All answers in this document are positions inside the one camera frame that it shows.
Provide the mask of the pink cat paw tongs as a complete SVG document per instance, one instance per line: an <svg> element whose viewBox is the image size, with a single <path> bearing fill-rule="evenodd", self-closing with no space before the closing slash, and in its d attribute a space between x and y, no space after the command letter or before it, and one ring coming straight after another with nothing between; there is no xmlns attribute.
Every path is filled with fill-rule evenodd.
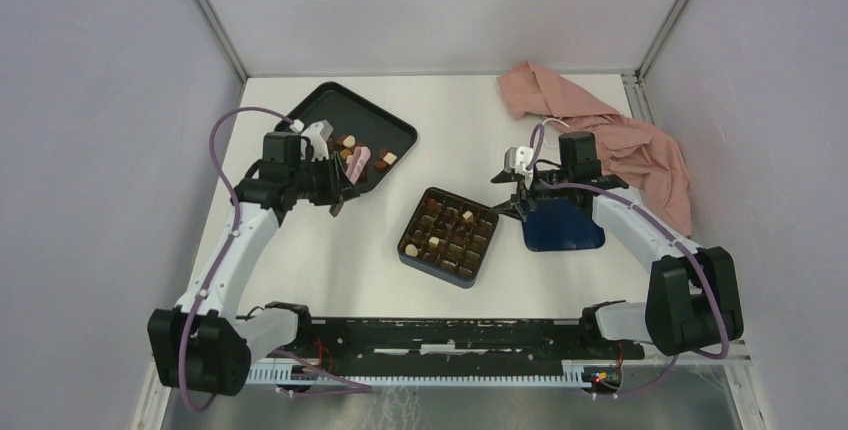
<svg viewBox="0 0 848 430"><path fill-rule="evenodd" d="M356 147L347 159L346 177L351 184L356 184L365 171L371 152L366 146Z"/></svg>

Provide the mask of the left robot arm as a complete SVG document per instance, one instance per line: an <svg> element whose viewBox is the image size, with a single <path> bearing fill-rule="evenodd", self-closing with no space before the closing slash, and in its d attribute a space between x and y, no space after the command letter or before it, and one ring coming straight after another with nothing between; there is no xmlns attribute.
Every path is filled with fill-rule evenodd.
<svg viewBox="0 0 848 430"><path fill-rule="evenodd" d="M344 161L329 145L332 127L269 132L261 157L230 191L230 220L215 254L172 309L157 309L147 332L160 382L185 393L234 396L251 367L277 348L306 355L314 331L305 307L274 304L240 321L238 308L266 246L300 201L333 214L359 193Z"/></svg>

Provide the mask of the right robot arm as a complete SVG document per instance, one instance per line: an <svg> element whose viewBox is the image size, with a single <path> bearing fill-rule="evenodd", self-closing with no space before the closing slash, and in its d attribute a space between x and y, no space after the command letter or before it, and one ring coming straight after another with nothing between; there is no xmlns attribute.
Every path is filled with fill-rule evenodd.
<svg viewBox="0 0 848 430"><path fill-rule="evenodd" d="M539 169L544 131L509 148L493 182L515 186L495 213L518 220L535 252L577 251L617 239L649 277L641 302L609 301L584 309L580 350L602 358L618 341L649 344L666 356L692 352L721 360L744 332L735 264L721 246L703 247L672 229L621 177L602 171L591 132L558 138L559 159Z"/></svg>

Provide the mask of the blue chocolate box with insert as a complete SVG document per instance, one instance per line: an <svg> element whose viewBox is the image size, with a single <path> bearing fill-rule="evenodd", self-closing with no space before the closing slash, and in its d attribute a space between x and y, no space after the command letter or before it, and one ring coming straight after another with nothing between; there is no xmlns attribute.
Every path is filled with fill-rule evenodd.
<svg viewBox="0 0 848 430"><path fill-rule="evenodd" d="M474 221L462 220L465 211ZM499 215L490 207L437 187L427 188L415 206L399 239L397 253L401 263L434 278L463 289L475 284L493 241ZM430 248L430 237L441 245ZM405 254L408 244L418 255Z"/></svg>

